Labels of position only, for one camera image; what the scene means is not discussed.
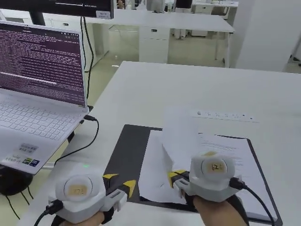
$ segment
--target drawer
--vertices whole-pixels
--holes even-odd
[[[80,23],[70,21],[52,21],[52,26],[55,28],[63,28],[80,32]]]
[[[207,37],[208,32],[206,31],[197,31],[197,30],[192,30],[191,36],[201,36],[201,37]]]
[[[170,35],[169,28],[139,27],[140,39],[169,40],[169,35]]]
[[[200,6],[200,5],[196,5],[195,6],[195,13],[207,13],[207,14],[211,14],[213,10],[213,6]]]

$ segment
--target sticker on laptop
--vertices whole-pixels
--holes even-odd
[[[28,158],[25,155],[18,154],[18,153],[12,153],[7,155],[2,161],[2,163],[20,163],[29,165],[32,167],[36,167],[39,164],[39,160]]]
[[[31,144],[27,144],[27,143],[23,143],[20,145],[19,147],[19,151],[23,152],[23,153],[27,153],[27,154],[32,154],[34,153],[39,147],[31,145]]]
[[[24,156],[20,154],[9,154],[2,160],[3,163],[21,163],[24,160]]]

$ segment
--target laptop keyboard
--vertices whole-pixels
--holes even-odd
[[[0,126],[59,140],[76,117],[46,111],[38,107],[0,102]]]

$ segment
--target monitor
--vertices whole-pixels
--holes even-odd
[[[0,22],[0,88],[85,107],[80,38],[80,32]]]
[[[0,8],[102,19],[114,18],[113,0],[0,0]]]

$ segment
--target laptop screen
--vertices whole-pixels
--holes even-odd
[[[85,106],[79,34],[0,23],[0,88]]]

